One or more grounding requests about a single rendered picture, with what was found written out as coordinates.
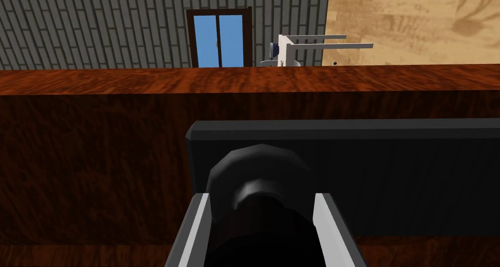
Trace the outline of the black drawer front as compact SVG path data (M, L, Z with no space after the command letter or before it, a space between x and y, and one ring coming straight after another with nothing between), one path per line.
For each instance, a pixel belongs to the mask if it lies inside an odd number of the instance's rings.
M230 151L295 152L359 237L500 236L500 118L196 121L195 193Z

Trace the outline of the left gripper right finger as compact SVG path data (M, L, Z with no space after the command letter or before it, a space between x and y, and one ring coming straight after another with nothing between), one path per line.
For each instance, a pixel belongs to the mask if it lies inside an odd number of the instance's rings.
M368 267L331 194L316 193L313 224L326 267Z

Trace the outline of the red-brown wooden cabinet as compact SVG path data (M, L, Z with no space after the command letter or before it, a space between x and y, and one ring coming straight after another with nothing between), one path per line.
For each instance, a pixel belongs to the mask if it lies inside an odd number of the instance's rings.
M164 267L196 120L500 118L500 63L0 71L0 267Z

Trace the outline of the blue window with brown frame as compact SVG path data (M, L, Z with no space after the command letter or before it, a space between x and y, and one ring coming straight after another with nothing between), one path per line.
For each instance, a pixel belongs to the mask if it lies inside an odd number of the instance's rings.
M186 10L192 67L252 67L252 8Z

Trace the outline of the black round knob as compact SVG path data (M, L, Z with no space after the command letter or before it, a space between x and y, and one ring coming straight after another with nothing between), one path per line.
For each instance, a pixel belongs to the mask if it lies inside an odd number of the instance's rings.
M211 169L206 191L204 267L326 267L313 224L315 177L293 151L233 150Z

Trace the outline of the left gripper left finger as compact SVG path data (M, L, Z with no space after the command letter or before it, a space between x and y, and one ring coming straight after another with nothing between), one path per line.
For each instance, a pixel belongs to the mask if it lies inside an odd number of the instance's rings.
M208 193L193 195L165 267L204 267L211 228Z

